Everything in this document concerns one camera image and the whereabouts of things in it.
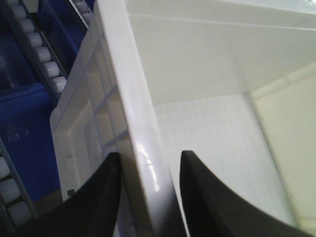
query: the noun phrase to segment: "blue bin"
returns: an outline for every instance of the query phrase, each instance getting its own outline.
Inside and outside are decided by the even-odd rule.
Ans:
[[[59,60],[70,72],[84,37],[83,32],[63,0],[40,0],[37,17]]]
[[[49,125],[53,109],[41,83],[0,91],[0,137],[32,201],[60,188]]]

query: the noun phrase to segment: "black curved object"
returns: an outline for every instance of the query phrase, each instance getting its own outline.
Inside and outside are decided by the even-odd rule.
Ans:
[[[120,183],[119,155],[110,153],[71,198],[12,237],[112,237]]]
[[[312,237],[246,202],[192,151],[181,154],[180,189],[191,237]]]

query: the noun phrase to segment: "blue container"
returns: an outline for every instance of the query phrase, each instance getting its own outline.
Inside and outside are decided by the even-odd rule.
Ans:
[[[85,2],[89,5],[90,9],[93,10],[94,0],[85,0]]]
[[[0,91],[38,82],[0,14]]]
[[[32,201],[60,188],[49,125],[53,109],[41,83],[0,91],[0,137]]]
[[[59,60],[70,72],[84,37],[83,32],[63,0],[40,0],[37,16]]]

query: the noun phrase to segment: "white roller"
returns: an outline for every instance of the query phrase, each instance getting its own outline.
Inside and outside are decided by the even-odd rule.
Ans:
[[[26,18],[26,11],[23,6],[17,5],[12,6],[12,11],[16,19]]]
[[[43,63],[43,66],[45,67],[49,78],[55,78],[59,76],[59,68],[54,61]]]
[[[48,48],[38,47],[38,48],[35,48],[35,52],[38,55],[39,61],[41,63],[46,63],[46,62],[50,61],[51,57],[50,57],[50,53],[49,53]]]
[[[27,36],[30,40],[32,48],[41,47],[43,45],[39,33],[28,33]]]
[[[11,215],[15,227],[21,227],[32,219],[31,212],[24,201],[9,207],[8,212]]]
[[[83,16],[84,20],[86,21],[86,23],[89,25],[90,21],[93,17],[93,13],[91,13],[91,12],[84,13],[84,14],[82,14],[82,16]]]
[[[0,195],[6,204],[21,196],[19,187],[14,179],[8,179],[0,183]]]
[[[18,1],[18,0],[6,0],[6,2],[7,2],[10,6],[18,5],[18,4],[19,4],[19,1]]]
[[[57,77],[57,78],[53,78],[52,83],[54,85],[55,90],[60,94],[61,92],[63,92],[65,85],[67,83],[66,78],[64,77]]]
[[[88,13],[89,12],[89,6],[88,4],[86,4],[85,2],[83,1],[78,1],[75,3],[75,6],[77,7],[78,11],[81,13],[81,14],[84,14],[84,13]]]
[[[5,162],[5,159],[3,157],[0,157],[0,179],[4,178],[5,176],[8,176],[10,174],[10,169]]]
[[[24,33],[31,33],[35,31],[33,22],[30,19],[20,19],[19,21]]]

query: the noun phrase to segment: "small black square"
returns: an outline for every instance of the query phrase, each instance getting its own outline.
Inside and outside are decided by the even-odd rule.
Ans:
[[[75,194],[75,190],[74,189],[70,189],[70,190],[67,191],[67,195],[69,197],[73,196],[74,194]]]

